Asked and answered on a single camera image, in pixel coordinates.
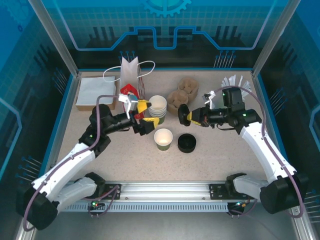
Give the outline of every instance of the brown egg carton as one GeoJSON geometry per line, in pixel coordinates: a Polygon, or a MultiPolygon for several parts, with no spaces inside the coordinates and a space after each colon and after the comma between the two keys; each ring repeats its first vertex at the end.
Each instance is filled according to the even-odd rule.
{"type": "Polygon", "coordinates": [[[167,110],[173,115],[178,116],[178,108],[181,104],[187,104],[189,102],[188,94],[183,90],[175,90],[169,94],[166,98],[167,110]]]}
{"type": "Polygon", "coordinates": [[[178,84],[178,89],[171,92],[166,98],[167,110],[171,114],[178,116],[180,105],[187,104],[195,100],[199,89],[199,83],[191,77],[184,77],[178,84]]]}
{"type": "Polygon", "coordinates": [[[199,83],[192,77],[184,77],[178,84],[178,89],[185,91],[188,94],[189,103],[195,100],[198,95],[199,83]]]}

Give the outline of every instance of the blue wall panel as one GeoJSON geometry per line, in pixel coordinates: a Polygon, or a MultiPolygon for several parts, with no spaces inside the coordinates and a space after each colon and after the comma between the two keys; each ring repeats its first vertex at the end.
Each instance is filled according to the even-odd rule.
{"type": "Polygon", "coordinates": [[[302,0],[261,76],[289,161],[319,188],[319,1],[302,0]]]}
{"type": "Polygon", "coordinates": [[[286,0],[44,2],[79,68],[114,66],[121,51],[135,51],[141,61],[152,59],[158,67],[217,67],[216,56],[219,59],[229,56],[229,66],[250,68],[286,3],[286,0]]]}
{"type": "Polygon", "coordinates": [[[70,73],[27,0],[0,1],[0,21],[0,235],[12,239],[17,186],[39,173],[70,73]]]}

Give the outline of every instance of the stack of paper cups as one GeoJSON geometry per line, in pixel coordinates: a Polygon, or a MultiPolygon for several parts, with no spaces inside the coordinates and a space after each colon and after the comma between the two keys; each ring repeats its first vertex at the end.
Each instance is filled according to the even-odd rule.
{"type": "Polygon", "coordinates": [[[167,113],[167,100],[163,96],[155,95],[149,99],[151,107],[148,108],[151,117],[159,118],[159,124],[165,121],[167,113]]]}

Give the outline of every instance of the paper bag handle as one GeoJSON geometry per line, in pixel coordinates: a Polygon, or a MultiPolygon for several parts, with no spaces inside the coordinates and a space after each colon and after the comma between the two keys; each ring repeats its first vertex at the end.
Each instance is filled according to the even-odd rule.
{"type": "MultiPolygon", "coordinates": [[[[153,63],[153,68],[151,69],[150,72],[148,72],[148,73],[146,73],[146,74],[143,74],[143,75],[140,75],[140,76],[138,76],[136,79],[141,78],[141,77],[144,77],[144,76],[147,76],[148,74],[152,73],[152,71],[153,71],[153,70],[155,69],[155,67],[156,67],[156,63],[155,63],[154,61],[151,61],[151,60],[139,62],[137,65],[144,64],[144,63],[153,63]]],[[[117,69],[117,68],[121,68],[121,66],[114,66],[114,67],[110,67],[110,68],[108,68],[107,70],[105,70],[105,71],[103,72],[103,74],[102,74],[103,80],[104,80],[105,82],[107,82],[107,83],[113,83],[113,82],[115,82],[115,81],[120,80],[120,77],[119,77],[118,79],[112,80],[112,81],[106,81],[106,79],[105,79],[105,73],[106,73],[107,71],[109,71],[109,70],[111,70],[111,69],[117,69]]]]}

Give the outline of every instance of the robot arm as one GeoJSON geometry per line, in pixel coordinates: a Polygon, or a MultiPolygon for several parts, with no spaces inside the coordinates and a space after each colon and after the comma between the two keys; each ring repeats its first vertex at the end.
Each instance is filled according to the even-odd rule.
{"type": "Polygon", "coordinates": [[[134,118],[135,114],[151,106],[148,101],[137,99],[134,95],[123,94],[119,95],[119,101],[123,102],[124,113],[113,116],[107,105],[100,104],[98,106],[100,119],[97,119],[97,108],[95,107],[89,117],[90,125],[71,152],[50,171],[34,180],[31,185],[19,186],[16,211],[21,216],[25,215],[28,203],[38,191],[27,215],[27,220],[38,230],[49,226],[57,214],[70,204],[85,197],[102,195],[106,181],[93,172],[74,184],[67,187],[65,185],[78,171],[95,160],[106,149],[111,142],[109,134],[128,131],[132,127],[135,133],[142,136],[149,134],[157,127],[158,117],[143,118],[139,123],[134,118]],[[100,136],[97,141],[98,121],[100,122],[100,136]],[[89,149],[89,146],[96,141],[97,144],[89,149]]]}
{"type": "Polygon", "coordinates": [[[271,149],[287,168],[293,177],[302,199],[304,200],[308,178],[303,173],[297,173],[281,155],[275,144],[265,132],[264,137],[269,142],[271,149],[262,138],[262,120],[253,109],[246,110],[242,100],[241,90],[230,87],[222,91],[223,103],[226,108],[214,109],[212,102],[215,94],[211,91],[203,96],[205,107],[189,111],[187,105],[183,104],[178,110],[179,121],[185,126],[190,123],[202,127],[222,126],[229,124],[251,147],[263,170],[267,181],[254,179],[245,173],[236,173],[226,178],[226,188],[232,196],[234,193],[243,193],[261,201],[267,212],[274,214],[299,205],[299,199],[287,173],[276,159],[271,149]]]}

